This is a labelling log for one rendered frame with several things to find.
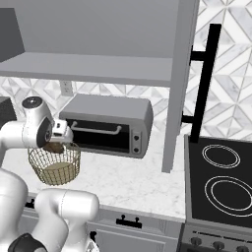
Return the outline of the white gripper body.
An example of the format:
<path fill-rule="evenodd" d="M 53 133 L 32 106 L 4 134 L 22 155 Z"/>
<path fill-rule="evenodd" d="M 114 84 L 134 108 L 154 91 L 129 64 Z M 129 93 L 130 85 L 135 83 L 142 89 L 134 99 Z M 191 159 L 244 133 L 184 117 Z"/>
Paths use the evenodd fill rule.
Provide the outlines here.
<path fill-rule="evenodd" d="M 70 128 L 66 130 L 66 133 L 62 136 L 56 136 L 52 134 L 50 139 L 50 143 L 72 143 L 74 138 L 74 134 Z"/>

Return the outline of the brown bread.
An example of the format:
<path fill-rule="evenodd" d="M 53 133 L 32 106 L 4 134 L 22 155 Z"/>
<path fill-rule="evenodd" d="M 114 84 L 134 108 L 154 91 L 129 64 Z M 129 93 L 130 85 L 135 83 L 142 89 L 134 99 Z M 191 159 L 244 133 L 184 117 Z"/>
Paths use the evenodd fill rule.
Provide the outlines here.
<path fill-rule="evenodd" d="M 48 152 L 54 153 L 54 154 L 62 154 L 64 152 L 63 145 L 61 143 L 57 143 L 57 142 L 47 143 L 43 147 L 43 149 L 45 151 L 48 151 Z"/>

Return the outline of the grey base cabinet door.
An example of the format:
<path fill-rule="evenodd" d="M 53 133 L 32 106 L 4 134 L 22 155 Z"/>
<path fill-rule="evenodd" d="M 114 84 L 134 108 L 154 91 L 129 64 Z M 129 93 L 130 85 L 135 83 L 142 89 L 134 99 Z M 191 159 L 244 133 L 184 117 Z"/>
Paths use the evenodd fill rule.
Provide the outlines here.
<path fill-rule="evenodd" d="M 131 231 L 96 229 L 95 243 L 100 252 L 176 252 L 178 240 L 176 238 L 161 238 L 156 235 L 146 237 Z"/>

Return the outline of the grey toaster oven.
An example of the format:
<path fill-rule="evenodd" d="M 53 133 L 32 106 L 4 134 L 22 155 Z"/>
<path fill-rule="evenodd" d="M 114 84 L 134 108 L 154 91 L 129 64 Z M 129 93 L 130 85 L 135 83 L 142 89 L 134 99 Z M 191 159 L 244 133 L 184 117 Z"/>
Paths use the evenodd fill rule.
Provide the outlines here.
<path fill-rule="evenodd" d="M 105 135 L 73 131 L 73 142 L 83 152 L 143 158 L 149 146 L 154 113 L 151 102 L 145 98 L 77 94 L 59 113 L 71 129 L 74 121 L 78 127 L 114 131 Z"/>

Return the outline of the dark grey appliance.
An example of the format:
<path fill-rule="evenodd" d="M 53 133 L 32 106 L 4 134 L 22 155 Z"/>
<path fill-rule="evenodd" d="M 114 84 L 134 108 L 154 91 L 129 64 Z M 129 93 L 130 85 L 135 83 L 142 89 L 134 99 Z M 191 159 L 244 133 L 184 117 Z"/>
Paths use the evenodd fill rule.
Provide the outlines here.
<path fill-rule="evenodd" d="M 11 102 L 7 96 L 0 96 L 0 129 L 9 121 L 16 121 L 17 116 Z"/>

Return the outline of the grey drawer front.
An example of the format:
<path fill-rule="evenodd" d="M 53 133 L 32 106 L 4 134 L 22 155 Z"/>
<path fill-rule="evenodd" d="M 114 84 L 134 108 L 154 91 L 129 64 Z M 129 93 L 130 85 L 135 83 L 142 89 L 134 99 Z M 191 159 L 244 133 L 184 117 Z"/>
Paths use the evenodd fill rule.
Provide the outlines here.
<path fill-rule="evenodd" d="M 136 227 L 116 224 L 115 221 L 124 215 L 126 220 L 134 221 L 135 217 L 143 224 L 141 229 Z M 89 221 L 89 225 L 111 227 L 137 233 L 153 234 L 177 238 L 180 234 L 181 223 L 175 220 L 166 220 L 163 217 L 150 217 L 148 214 L 134 212 L 124 209 L 103 209 L 100 208 L 94 220 Z"/>

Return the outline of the black hob stove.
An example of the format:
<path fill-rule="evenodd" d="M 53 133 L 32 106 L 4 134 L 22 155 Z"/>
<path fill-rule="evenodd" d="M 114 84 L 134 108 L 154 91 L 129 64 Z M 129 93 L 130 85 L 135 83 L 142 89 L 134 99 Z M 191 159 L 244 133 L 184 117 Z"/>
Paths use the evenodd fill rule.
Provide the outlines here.
<path fill-rule="evenodd" d="M 184 137 L 186 221 L 179 252 L 252 252 L 252 143 Z M 192 237 L 202 239 L 195 247 Z M 217 251 L 215 241 L 224 243 Z"/>

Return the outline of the white wall outlet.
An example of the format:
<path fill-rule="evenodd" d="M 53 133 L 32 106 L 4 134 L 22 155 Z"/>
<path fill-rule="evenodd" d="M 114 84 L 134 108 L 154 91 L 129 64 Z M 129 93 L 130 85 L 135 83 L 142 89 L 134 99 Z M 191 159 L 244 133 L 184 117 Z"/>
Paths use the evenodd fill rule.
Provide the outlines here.
<path fill-rule="evenodd" d="M 71 81 L 60 81 L 61 94 L 64 96 L 73 96 L 73 87 Z"/>

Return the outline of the grey wall cabinet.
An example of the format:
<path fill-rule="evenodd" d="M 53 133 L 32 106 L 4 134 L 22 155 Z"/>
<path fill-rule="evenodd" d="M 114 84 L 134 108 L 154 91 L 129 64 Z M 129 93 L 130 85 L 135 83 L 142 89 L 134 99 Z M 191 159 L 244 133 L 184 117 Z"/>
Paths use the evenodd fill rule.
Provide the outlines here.
<path fill-rule="evenodd" d="M 168 87 L 179 0 L 0 0 L 0 75 Z"/>

